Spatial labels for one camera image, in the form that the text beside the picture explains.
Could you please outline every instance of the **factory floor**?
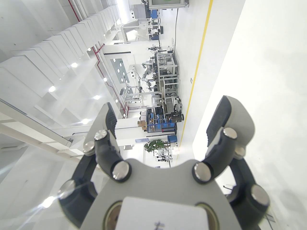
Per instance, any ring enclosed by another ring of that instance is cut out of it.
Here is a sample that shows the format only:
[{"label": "factory floor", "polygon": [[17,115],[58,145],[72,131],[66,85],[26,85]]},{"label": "factory floor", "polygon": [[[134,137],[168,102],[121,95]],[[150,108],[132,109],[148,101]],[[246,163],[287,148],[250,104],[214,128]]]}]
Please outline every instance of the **factory floor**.
[{"label": "factory floor", "polygon": [[[307,229],[306,1],[213,0],[207,19],[210,0],[190,0],[178,11],[176,31],[177,9],[160,11],[162,47],[174,47],[176,35],[188,111],[172,165],[204,158],[205,131],[220,98],[237,98],[256,127],[245,159],[270,195],[276,221],[262,229]],[[235,184],[228,170],[218,183],[225,193],[223,185]]]}]

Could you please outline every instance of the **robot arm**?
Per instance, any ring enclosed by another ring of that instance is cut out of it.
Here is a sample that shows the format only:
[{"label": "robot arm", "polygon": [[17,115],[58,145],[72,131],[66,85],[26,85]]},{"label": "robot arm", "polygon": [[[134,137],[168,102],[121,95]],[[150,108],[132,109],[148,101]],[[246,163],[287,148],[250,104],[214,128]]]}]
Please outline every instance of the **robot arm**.
[{"label": "robot arm", "polygon": [[152,73],[152,65],[148,65],[146,63],[142,63],[141,65],[143,68],[145,68],[144,74],[142,76],[142,81],[145,81],[147,86],[151,89],[151,83],[150,81],[148,81],[148,79],[146,78],[147,75]]},{"label": "robot arm", "polygon": [[[256,229],[270,200],[265,190],[256,184],[243,159],[246,145],[254,134],[254,124],[239,101],[227,96],[222,98],[207,129],[209,152],[203,161],[189,160],[163,170],[135,159],[122,159],[116,150],[114,112],[109,104],[103,108],[104,115],[101,113],[96,118],[96,125],[86,138],[85,155],[58,193],[63,212],[76,227],[114,230],[125,218],[121,217],[121,209],[125,210],[125,201],[130,199],[147,204],[155,200],[178,207],[201,207],[208,218],[209,228],[204,229]],[[97,163],[110,177],[99,194],[90,181]],[[226,197],[214,179],[228,165],[236,186]],[[153,222],[159,220],[154,218],[154,213],[150,215]],[[142,229],[138,222],[134,221],[134,229]]]}]

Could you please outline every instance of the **yellow floor line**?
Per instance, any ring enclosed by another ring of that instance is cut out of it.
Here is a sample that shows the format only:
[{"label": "yellow floor line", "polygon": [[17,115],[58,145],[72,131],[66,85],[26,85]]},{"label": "yellow floor line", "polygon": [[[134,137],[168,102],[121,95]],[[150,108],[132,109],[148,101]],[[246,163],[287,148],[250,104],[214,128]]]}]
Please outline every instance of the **yellow floor line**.
[{"label": "yellow floor line", "polygon": [[[183,125],[183,130],[182,130],[180,145],[179,145],[179,151],[180,151],[181,142],[182,142],[182,138],[183,138],[183,133],[184,133],[184,129],[185,129],[185,123],[187,122],[187,118],[188,118],[188,112],[189,112],[190,103],[191,103],[191,99],[192,99],[192,94],[193,94],[195,79],[196,79],[196,76],[197,76],[197,71],[198,71],[199,62],[200,62],[200,60],[201,60],[201,53],[202,53],[202,51],[203,51],[203,46],[204,46],[205,36],[206,36],[207,28],[208,28],[208,22],[209,22],[209,18],[210,18],[210,13],[211,13],[212,4],[213,4],[213,0],[210,0],[209,7],[208,7],[208,12],[207,12],[207,17],[206,17],[206,22],[205,22],[205,29],[204,29],[204,33],[203,33],[203,38],[202,38],[202,40],[201,40],[201,47],[200,47],[200,49],[199,49],[198,60],[197,60],[196,69],[195,69],[195,74],[194,74],[194,79],[193,79],[193,83],[192,83],[192,89],[191,89],[191,94],[190,94],[188,109],[187,109],[187,113],[185,114],[185,117],[184,117],[184,125]],[[179,152],[178,152],[177,159],[176,159],[176,165],[177,165],[178,157],[179,157]]]}]

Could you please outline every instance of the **green plant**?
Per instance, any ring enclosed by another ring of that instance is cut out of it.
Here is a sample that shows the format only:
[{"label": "green plant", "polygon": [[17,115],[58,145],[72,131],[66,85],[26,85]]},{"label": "green plant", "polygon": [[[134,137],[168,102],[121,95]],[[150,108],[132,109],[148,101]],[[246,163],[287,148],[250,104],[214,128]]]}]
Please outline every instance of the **green plant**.
[{"label": "green plant", "polygon": [[158,150],[163,147],[165,147],[164,142],[161,139],[155,139],[153,141],[150,141],[149,143],[146,143],[144,149],[147,152],[152,152],[153,150]]}]

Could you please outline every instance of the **white label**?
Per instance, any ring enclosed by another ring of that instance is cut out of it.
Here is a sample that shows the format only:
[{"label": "white label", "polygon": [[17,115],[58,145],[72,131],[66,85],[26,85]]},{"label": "white label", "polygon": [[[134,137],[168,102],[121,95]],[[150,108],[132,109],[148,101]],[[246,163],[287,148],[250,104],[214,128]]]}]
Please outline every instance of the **white label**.
[{"label": "white label", "polygon": [[116,230],[209,230],[203,208],[126,197]]}]

